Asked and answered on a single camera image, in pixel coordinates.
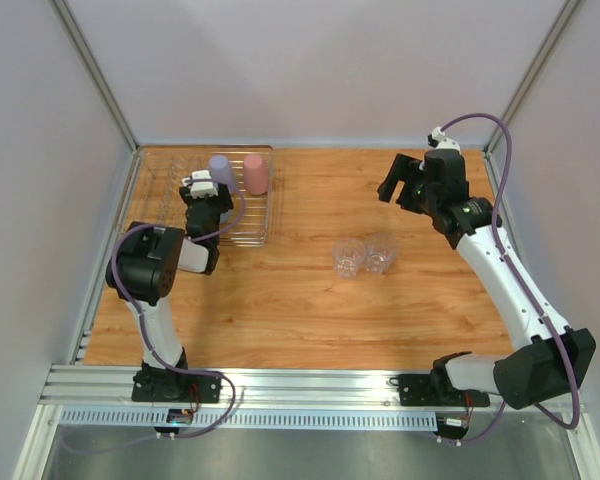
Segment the purple plastic cup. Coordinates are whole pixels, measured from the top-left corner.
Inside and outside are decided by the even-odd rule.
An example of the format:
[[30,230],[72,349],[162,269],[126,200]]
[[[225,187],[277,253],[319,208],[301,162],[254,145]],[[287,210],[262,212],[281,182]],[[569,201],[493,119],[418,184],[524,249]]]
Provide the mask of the purple plastic cup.
[[212,180],[225,185],[230,193],[235,193],[239,190],[233,168],[225,155],[212,156],[208,162],[208,171]]

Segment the pink plastic cup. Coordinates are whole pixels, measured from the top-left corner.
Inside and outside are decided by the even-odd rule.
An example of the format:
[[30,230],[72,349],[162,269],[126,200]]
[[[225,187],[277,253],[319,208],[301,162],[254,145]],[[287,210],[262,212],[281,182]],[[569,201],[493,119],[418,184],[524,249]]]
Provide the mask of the pink plastic cup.
[[268,164],[260,155],[250,154],[244,158],[243,182],[246,191],[251,195],[262,195],[268,191]]

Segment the blue plastic cup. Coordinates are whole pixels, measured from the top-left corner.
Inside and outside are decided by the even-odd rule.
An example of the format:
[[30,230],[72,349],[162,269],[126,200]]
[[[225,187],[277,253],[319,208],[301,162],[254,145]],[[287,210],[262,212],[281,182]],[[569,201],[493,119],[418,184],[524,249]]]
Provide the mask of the blue plastic cup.
[[232,210],[228,210],[226,212],[223,212],[220,214],[220,224],[224,225],[227,224],[229,222],[229,220],[231,219],[231,216],[233,214]]

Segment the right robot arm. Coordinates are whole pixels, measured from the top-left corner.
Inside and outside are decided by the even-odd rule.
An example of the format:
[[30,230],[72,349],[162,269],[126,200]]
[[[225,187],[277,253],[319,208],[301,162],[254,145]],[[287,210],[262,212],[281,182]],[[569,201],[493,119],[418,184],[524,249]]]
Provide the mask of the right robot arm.
[[505,357],[459,352],[435,360],[430,381],[434,399],[452,405],[467,391],[476,391],[498,395],[520,410],[578,394],[596,341],[588,329],[573,329],[541,293],[492,203],[471,195],[461,153],[433,149],[421,160],[398,154],[377,193],[382,202],[394,200],[431,219],[480,279],[513,347]]

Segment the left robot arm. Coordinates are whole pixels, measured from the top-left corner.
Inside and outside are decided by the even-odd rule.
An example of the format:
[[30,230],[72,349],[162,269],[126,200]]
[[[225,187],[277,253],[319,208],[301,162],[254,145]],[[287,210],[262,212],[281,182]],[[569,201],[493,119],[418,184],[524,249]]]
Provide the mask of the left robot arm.
[[227,185],[191,177],[179,195],[186,206],[184,228],[134,221],[106,267],[107,286],[132,312],[141,336],[142,363],[133,377],[135,402],[219,401],[220,377],[188,370],[169,296],[179,270],[205,275],[214,271],[221,224],[234,204]]

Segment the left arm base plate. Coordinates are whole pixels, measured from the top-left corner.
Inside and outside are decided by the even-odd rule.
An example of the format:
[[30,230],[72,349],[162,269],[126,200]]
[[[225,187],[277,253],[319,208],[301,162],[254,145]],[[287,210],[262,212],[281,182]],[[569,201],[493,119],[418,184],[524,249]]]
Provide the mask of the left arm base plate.
[[144,403],[217,404],[221,385],[217,377],[184,375],[163,369],[141,369],[133,377],[131,399]]

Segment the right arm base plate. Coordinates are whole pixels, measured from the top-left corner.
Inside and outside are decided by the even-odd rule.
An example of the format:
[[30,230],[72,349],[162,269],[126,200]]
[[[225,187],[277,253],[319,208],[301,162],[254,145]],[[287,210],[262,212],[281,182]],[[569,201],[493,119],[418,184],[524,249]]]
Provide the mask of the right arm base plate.
[[400,405],[404,407],[488,407],[490,397],[477,390],[460,390],[451,386],[450,381],[439,374],[402,373],[389,379],[399,394]]

